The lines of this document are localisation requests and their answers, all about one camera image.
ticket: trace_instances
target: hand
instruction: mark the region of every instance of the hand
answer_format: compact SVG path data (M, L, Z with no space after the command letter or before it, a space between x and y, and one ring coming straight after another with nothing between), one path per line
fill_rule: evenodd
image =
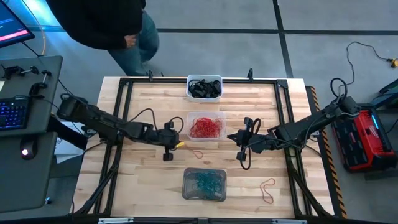
M124 36L124 40L126 41L127 48L131 48L136 45L136 36L135 35Z

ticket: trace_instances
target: cable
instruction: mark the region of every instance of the cable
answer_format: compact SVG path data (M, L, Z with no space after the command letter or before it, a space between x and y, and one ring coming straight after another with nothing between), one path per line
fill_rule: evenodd
M30 10L30 8L29 8L29 6L26 4L26 2L25 2L24 0L22 0L22 2L23 2L24 5L26 6L26 8L29 10L29 12L32 14L33 18L36 20L36 23L37 23L37 25L39 25L40 31L41 31L41 33L42 33L42 38L43 38L43 50L42 50L42 54L41 54L41 55L38 55L37 53L35 53L35 54L36 54L36 56L38 56L38 57L39 57L39 56L44 56L45 47L46 47L46 45L47 45L47 39L45 38L43 27L42 27L42 25L39 23L39 20L36 18L35 14L32 12L32 10Z
M340 85L339 87L338 87L338 95L335 93L335 89L333 88L333 83L336 81L336 80L338 80L338 81L340 81L341 83L342 83L342 85ZM344 95L343 95L343 99L340 101L340 98L341 98L341 87L344 87ZM333 78L331 81L330 81L330 90L331 90L331 93L336 97L336 103L338 104L338 105L340 105L341 104L341 102L343 102L344 100L345 100L345 98L347 97L347 94L348 94L348 84L343 80L343 79L341 79L341 78Z
M75 213L75 202L73 201L73 196L72 196L72 213Z
M311 137L309 138L309 140L311 140L313 142L318 142L318 140L312 139Z
M311 149L312 151L316 152L316 153L322 158L322 155L320 154L320 152L318 152L318 151L317 151L316 149L314 149L313 147L308 146L308 145L305 145L305 147L307 147L307 148Z
M360 42L358 42L358 41L352 41L351 43L349 43L349 44L347 45L347 47L346 47L346 52L347 52L347 61L348 61L349 65L350 65L350 67L351 67L351 72L352 72L352 74L353 74L353 81L347 83L347 85L351 85L351 84L353 84L353 83L355 82L354 65L353 65L353 63L351 62L351 60L349 59L349 47L350 47L352 44L359 44L359 45L362 45L362 46L365 46L365 47L370 47L370 48L373 49L374 53L376 54L376 56L377 56L379 59L385 60L385 61L387 61L387 62L390 60L390 59L388 59L388 58L381 57L381 56L376 52L376 49L375 49L372 45L362 44L362 43L360 43Z
M25 42L21 42L21 43L22 43L23 45L25 45L29 50L31 50L31 51L36 55L36 57L42 56L42 55L37 54L36 51L34 51L31 47L29 47Z
M65 87L65 85L61 82L61 79L58 79L58 82L61 84L63 90L65 90L67 93L69 93L69 94L75 96L70 90L68 90L67 87Z
M138 118L145 111L150 111L152 113L152 120L154 122L154 127L155 127L155 130L156 130L156 133L158 135L162 135L162 136L169 136L169 135L166 135L166 134L159 134L159 131L158 131L157 125L156 125L155 111L152 108L143 109L140 113L138 113L135 117L131 118L128 122L134 121L136 118ZM179 119L181 121L181 129L177 132L177 134L180 134L182 132L182 129L184 128L184 120L181 117L176 116L176 117L170 119L169 122L172 122L175 119Z
M156 133L158 133L157 126L156 126L155 112L154 112L154 110L152 108L143 109L140 113L138 113L135 117L131 118L128 122L134 121L136 118L138 118L145 111L152 112L152 120L154 122L154 127L155 127L155 130L156 130Z
M392 129L394 129L394 126L398 123L398 119L394 122L394 124L391 126L391 128L386 131L386 134L390 133L392 131Z
M172 122L174 119L179 119L180 121L181 121L181 123L182 123L182 125L181 125L181 129L178 131L178 133L177 134L180 134L181 132L182 132L182 129L184 128L184 120L181 118L181 117L179 117L179 116L176 116L176 117L174 117L174 118L172 118L172 119L170 119L170 121L169 122Z
M258 123L257 129L256 129L256 131L254 131L254 127L256 126L257 123ZM260 127L261 127L261 119L257 118L257 119L254 120L254 122L253 122L253 124L251 126L251 130L250 130L251 134L257 134L259 132L259 130L260 130ZM260 140L260 141L254 142L254 143L250 143L246 147L241 149L241 157L239 158L239 163L241 164L241 167L244 170L249 170L250 167L251 167L251 146L254 145L254 144L263 142L263 141L265 141L265 140ZM246 153L246 149L249 149L249 153L248 153L249 154L249 164L248 164L247 167L245 167L243 165L243 155Z
M83 152L82 156L84 156L84 155L86 154L86 152L88 152L88 151L94 149L95 147L100 146L100 145L102 145L102 144L104 144L104 143L105 143L105 142L100 142L100 143L98 143L98 144L96 144L96 145L94 145L94 146L89 147L88 149L86 149L86 150Z
M46 100L46 99L44 99L44 98L37 98L37 97L32 97L32 96L27 96L27 95L16 95L16 96L14 96L14 97L18 97L18 96L23 96L23 97L28 97L28 98L32 98L32 99L36 99L36 100L43 100L43 101L46 101L47 103L50 103L52 106L54 106L56 109L60 109L58 106L56 106L55 104L53 104L51 101L49 101L49 100Z

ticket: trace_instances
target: yellow and black tape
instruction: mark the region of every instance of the yellow and black tape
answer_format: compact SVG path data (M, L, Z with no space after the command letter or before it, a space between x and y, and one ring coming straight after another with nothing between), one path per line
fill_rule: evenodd
M319 103L318 103L318 97L317 97L317 93L315 92L314 87L310 87L311 92L312 92L312 96L313 96L313 103L315 105L315 108L317 111L320 111L320 107L319 107ZM329 146L329 142L328 142L328 136L326 135L325 130L321 130L320 131L320 137L323 138L323 143L325 145L325 152L327 155L327 160L329 162L329 166L330 166L330 172L331 172L331 178L333 180L334 186L336 188L336 195L337 195L337 200L339 203L339 209L341 210L341 216L343 218L347 218L347 212L344 206L344 202L343 202L343 195L341 193L341 189L340 189L340 185L338 183L338 178L337 178L337 173L336 173L336 168L335 165L333 163L333 158L331 156L331 151L330 151L330 146Z

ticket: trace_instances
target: white plastic bin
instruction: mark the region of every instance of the white plastic bin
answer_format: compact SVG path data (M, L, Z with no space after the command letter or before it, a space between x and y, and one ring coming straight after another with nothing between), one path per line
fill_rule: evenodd
M189 92L189 85L188 84L193 84L196 83L198 81L192 81L190 83L191 80L205 80L206 82L211 82L211 81L220 81L221 83L221 95L219 97L216 98L194 98L192 97L191 93ZM217 103L220 101L220 98L223 96L223 77L219 76L219 75L189 75L187 78L187 97L189 99L189 101L191 102L197 102L197 103Z
M193 121L195 119L200 118L209 118L209 119L221 119L223 120L223 129L220 132L220 136L218 138L194 138L190 135L190 130L193 126ZM188 137L191 141L220 141L226 137L226 116L224 112L211 112L211 111L204 111L204 112L190 112L187 115L187 122L188 122Z

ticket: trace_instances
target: metal bracket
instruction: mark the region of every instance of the metal bracket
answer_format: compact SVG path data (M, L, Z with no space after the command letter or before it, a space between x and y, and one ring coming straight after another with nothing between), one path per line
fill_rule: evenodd
M287 80L276 80L276 82L278 83L278 85L280 85L283 88L288 88L289 86L287 85Z
M253 82L253 68L249 69L249 73L248 73L247 77L249 78L250 82Z
M320 133L319 133L319 131L315 131L314 133L312 133L310 136L313 136L313 137L319 137L319 135L320 135Z
M148 77L149 77L149 82L153 82L154 81L154 74L152 73L151 70L149 70L149 72L147 72Z
M129 78L121 78L119 81L119 87L123 87L129 83L130 79Z

